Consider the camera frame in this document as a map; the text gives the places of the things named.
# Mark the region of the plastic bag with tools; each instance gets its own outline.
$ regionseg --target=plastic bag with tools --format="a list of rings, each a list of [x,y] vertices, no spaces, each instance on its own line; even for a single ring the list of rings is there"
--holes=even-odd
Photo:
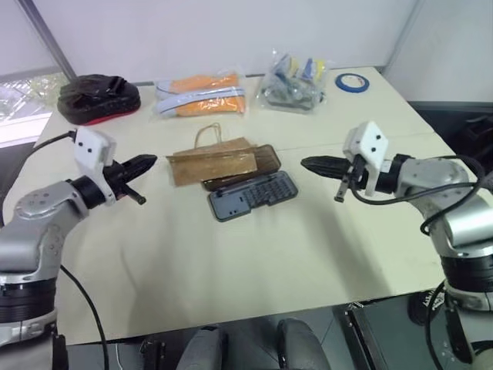
[[[154,111],[164,118],[245,113],[245,91],[236,72],[195,75],[155,82],[158,102]]]
[[[312,113],[325,101],[328,62],[297,59],[273,52],[274,61],[260,84],[257,100],[264,108],[295,113]]]

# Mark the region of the black bag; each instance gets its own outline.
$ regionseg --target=black bag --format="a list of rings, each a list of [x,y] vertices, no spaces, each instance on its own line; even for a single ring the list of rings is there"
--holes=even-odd
[[[60,89],[59,112],[75,125],[92,125],[140,107],[136,86],[119,76],[79,76]]]

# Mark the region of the table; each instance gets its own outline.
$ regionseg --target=table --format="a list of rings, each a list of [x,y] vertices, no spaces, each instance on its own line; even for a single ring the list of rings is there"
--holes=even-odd
[[[369,90],[337,89],[334,79],[342,72],[364,75]],[[246,81],[249,99],[258,82]],[[306,156],[340,156],[347,131],[369,119],[389,138],[389,157],[451,153],[374,69],[331,71],[327,105],[313,116],[253,106],[244,118],[164,121],[151,113],[153,89],[140,91],[140,111],[95,128],[116,139],[117,160],[159,156],[132,182],[148,202],[140,207],[125,199],[94,209],[67,237],[63,252],[64,265],[95,302],[108,339],[404,294],[443,278],[431,242],[419,233],[421,216],[411,206],[370,207],[351,196],[335,203],[339,183],[300,165]],[[272,144],[298,197],[222,224],[200,185],[175,188],[164,156],[190,148],[196,131],[211,122],[221,123],[225,140],[245,136]],[[69,128],[53,113],[40,140]],[[28,191],[78,176],[66,155],[71,152],[72,144],[61,142],[26,163],[5,202],[6,220]],[[72,283],[61,276],[58,289],[59,329],[68,344],[99,340]]]

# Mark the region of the gray floor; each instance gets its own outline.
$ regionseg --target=gray floor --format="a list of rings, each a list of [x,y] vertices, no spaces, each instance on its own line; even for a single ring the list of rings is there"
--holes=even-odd
[[[424,341],[424,330],[412,323],[407,316],[407,300],[407,296],[389,298],[358,310],[363,311],[371,337],[384,360],[382,369],[434,370]],[[275,349],[277,323],[284,318],[299,318],[318,337],[332,370],[355,370],[352,356],[358,353],[358,346],[355,345],[350,351],[340,321],[334,317],[334,312],[341,309],[344,307],[318,308],[219,324],[229,335],[229,350],[224,369],[278,369]],[[433,320],[431,330],[434,346],[444,369],[469,368],[461,364],[451,352],[443,310]],[[196,328],[191,328],[163,334],[166,342],[166,369],[176,367],[186,344],[195,332]],[[141,339],[131,345],[118,344],[119,358],[124,370],[142,368],[140,342]],[[109,350],[111,369],[121,370],[116,361],[116,345],[111,344]],[[102,370],[100,345],[72,346],[69,348],[69,358],[71,370]]]
[[[299,318],[312,328],[333,370],[354,370],[350,352],[340,325],[337,320],[334,320],[332,308],[318,308],[220,324],[220,327],[229,335],[225,370],[278,369],[275,331],[277,323],[283,318]],[[166,333],[166,368],[174,368],[186,343],[195,331],[196,329],[186,329]],[[141,369],[142,358],[139,345],[118,344],[118,346],[123,369]],[[116,362],[116,345],[111,344],[109,350],[110,368],[119,370]],[[69,360],[71,370],[102,369],[101,347],[99,345],[71,346],[69,347]]]

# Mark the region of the black plastic case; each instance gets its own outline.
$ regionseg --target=black plastic case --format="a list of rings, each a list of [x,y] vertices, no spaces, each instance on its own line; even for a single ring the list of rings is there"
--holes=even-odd
[[[294,198],[298,189],[284,171],[255,177],[209,194],[214,216],[224,222],[249,214],[253,208],[273,206]]]

